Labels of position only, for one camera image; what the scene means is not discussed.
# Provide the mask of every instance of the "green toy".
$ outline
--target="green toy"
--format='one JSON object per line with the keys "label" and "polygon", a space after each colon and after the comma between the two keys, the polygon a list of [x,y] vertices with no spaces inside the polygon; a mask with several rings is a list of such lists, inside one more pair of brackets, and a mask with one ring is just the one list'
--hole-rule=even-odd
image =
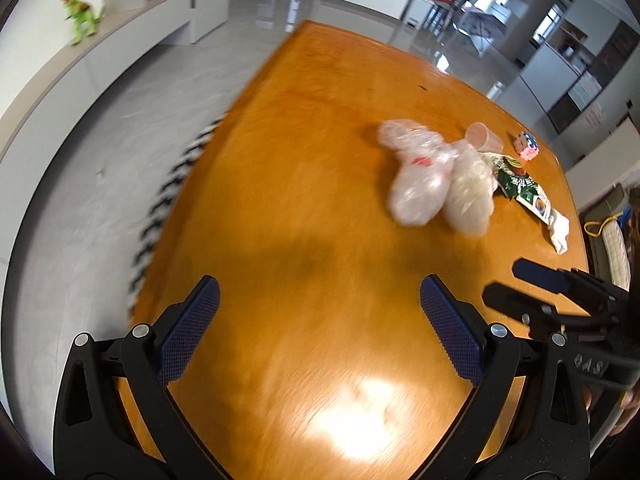
{"label": "green toy", "polygon": [[84,38],[84,34],[86,33],[88,36],[94,36],[98,30],[95,28],[97,23],[100,23],[100,19],[102,17],[102,13],[104,11],[104,7],[100,11],[98,16],[94,16],[94,11],[87,2],[82,2],[80,0],[62,0],[65,4],[66,10],[68,10],[69,15],[66,17],[67,20],[74,20],[74,30],[76,32],[76,38],[72,41],[72,45],[77,45]]}

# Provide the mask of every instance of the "black and white striped rug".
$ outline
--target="black and white striped rug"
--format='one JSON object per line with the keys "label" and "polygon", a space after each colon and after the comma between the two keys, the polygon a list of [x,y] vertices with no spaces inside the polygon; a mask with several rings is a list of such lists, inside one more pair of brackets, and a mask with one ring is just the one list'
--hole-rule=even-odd
{"label": "black and white striped rug", "polygon": [[158,243],[162,234],[162,226],[173,209],[187,177],[202,156],[216,128],[225,117],[226,114],[218,117],[191,141],[182,152],[178,163],[171,168],[165,183],[158,190],[158,200],[146,215],[148,221],[140,233],[140,248],[133,258],[131,280],[129,282],[129,317],[133,314],[133,307],[138,301],[138,295],[145,283],[146,269],[154,256],[156,243]]}

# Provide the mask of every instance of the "toy cube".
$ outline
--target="toy cube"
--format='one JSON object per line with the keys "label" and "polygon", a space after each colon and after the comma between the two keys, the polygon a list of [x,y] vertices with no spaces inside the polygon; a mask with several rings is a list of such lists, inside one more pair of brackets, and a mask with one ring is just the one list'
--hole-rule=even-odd
{"label": "toy cube", "polygon": [[531,160],[540,152],[536,138],[526,131],[515,138],[513,147],[524,160]]}

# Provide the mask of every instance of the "plastic cup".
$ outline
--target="plastic cup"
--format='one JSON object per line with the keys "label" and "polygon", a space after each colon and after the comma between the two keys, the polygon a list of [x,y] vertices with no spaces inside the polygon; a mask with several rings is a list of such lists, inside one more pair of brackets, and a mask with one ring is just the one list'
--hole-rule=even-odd
{"label": "plastic cup", "polygon": [[466,129],[465,139],[477,152],[481,153],[502,153],[504,147],[502,139],[483,123],[473,123],[469,126]]}

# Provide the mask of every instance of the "orange wooden tabletop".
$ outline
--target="orange wooden tabletop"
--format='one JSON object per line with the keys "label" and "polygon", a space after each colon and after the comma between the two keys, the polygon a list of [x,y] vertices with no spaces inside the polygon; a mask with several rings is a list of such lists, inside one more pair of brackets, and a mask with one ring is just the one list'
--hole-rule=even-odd
{"label": "orange wooden tabletop", "polygon": [[553,302],[514,279],[512,263],[587,268],[567,183],[545,146],[526,168],[571,222],[562,256],[546,227],[502,196],[481,238],[457,234],[441,214],[422,228],[396,224],[385,203],[398,162],[376,137],[394,118],[447,141],[482,121],[510,155],[510,136],[524,129],[423,60],[305,22],[239,97],[166,222],[134,322],[153,322],[203,274],[219,280],[220,310],[170,390],[236,480],[409,478],[471,388],[420,309],[421,279],[437,273],[488,322],[524,336],[483,306],[483,287],[501,280]]}

